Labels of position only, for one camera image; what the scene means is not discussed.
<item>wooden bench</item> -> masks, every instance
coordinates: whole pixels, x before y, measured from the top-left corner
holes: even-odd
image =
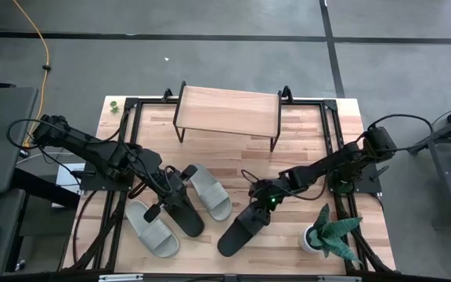
[[[180,143],[186,129],[228,132],[270,138],[272,152],[280,136],[280,120],[281,93],[211,89],[183,82],[174,126]]]

